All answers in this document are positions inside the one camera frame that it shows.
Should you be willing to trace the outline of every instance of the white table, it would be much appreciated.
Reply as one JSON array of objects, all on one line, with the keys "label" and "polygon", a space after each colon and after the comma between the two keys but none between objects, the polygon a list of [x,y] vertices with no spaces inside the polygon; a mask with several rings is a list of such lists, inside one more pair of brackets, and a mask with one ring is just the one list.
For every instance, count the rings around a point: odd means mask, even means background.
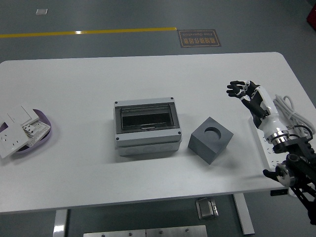
[{"label": "white table", "polygon": [[[27,102],[50,119],[52,136],[29,154],[0,160],[0,212],[282,188],[262,174],[250,113],[226,94],[232,80],[252,80],[271,95],[291,96],[316,124],[313,104],[275,52],[1,63],[0,112]],[[171,96],[183,131],[180,149],[162,158],[118,156],[114,102]],[[211,165],[187,148],[208,117],[234,134]]]}]

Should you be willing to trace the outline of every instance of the white switch panel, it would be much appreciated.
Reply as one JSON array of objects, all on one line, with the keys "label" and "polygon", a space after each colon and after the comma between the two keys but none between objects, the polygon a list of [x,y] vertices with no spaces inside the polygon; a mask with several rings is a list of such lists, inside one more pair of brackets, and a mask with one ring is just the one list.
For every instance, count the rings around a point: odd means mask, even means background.
[{"label": "white switch panel", "polygon": [[13,108],[7,114],[14,123],[18,123],[21,126],[25,126],[39,120],[39,117],[34,110],[26,104]]}]

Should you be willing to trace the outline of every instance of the cable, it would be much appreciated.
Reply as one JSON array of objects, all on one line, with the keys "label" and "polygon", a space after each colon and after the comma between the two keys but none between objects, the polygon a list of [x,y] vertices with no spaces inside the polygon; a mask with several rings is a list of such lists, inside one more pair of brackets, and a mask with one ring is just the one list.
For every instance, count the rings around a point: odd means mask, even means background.
[{"label": "cable", "polygon": [[315,127],[313,124],[301,116],[294,110],[293,101],[289,96],[284,96],[283,98],[279,95],[276,95],[276,98],[273,100],[275,106],[283,115],[290,121],[292,127],[296,128],[295,131],[300,137],[307,136],[308,140],[312,140],[313,134],[316,133]]},{"label": "cable", "polygon": [[296,134],[291,134],[290,137],[297,137],[297,138],[300,138],[299,135],[296,135]]},{"label": "cable", "polygon": [[313,139],[313,133],[312,133],[312,131],[310,130],[309,127],[306,127],[304,125],[294,125],[293,127],[303,127],[303,128],[305,128],[310,133],[310,138],[307,139],[307,141],[311,141]]}]

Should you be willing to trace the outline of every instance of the yellow floor line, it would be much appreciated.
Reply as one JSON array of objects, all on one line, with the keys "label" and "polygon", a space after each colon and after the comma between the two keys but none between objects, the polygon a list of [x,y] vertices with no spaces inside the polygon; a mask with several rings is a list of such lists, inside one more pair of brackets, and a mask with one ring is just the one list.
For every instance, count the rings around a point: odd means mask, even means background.
[{"label": "yellow floor line", "polygon": [[0,38],[20,38],[20,37],[38,37],[38,36],[66,36],[66,35],[88,35],[88,34],[110,34],[110,33],[131,33],[131,32],[149,32],[149,31],[176,31],[176,30],[177,30],[177,28],[175,28],[175,27],[161,27],[161,28],[96,30],[96,31],[61,31],[61,32],[4,34],[4,35],[0,35]]}]

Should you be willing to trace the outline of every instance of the gray floor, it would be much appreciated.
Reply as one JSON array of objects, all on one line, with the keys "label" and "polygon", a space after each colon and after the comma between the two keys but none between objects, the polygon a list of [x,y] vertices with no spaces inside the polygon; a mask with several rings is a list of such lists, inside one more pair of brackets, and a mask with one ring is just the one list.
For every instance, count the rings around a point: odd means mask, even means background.
[{"label": "gray floor", "polygon": [[[315,3],[316,0],[0,0],[0,34],[177,27],[215,29],[222,45],[181,48],[176,32],[0,38],[0,62],[276,51],[283,54],[316,105],[316,31],[306,22]],[[38,8],[48,8],[48,14],[36,16]],[[245,198],[255,236],[314,236],[316,227],[309,224],[298,200],[270,197],[268,192],[245,194]],[[194,199],[76,208],[70,211],[68,236],[201,224],[207,225],[212,237],[242,236],[232,196],[216,197],[216,202],[220,217],[208,221],[198,220]],[[52,236],[54,216],[54,211],[0,215],[0,236]]]}]

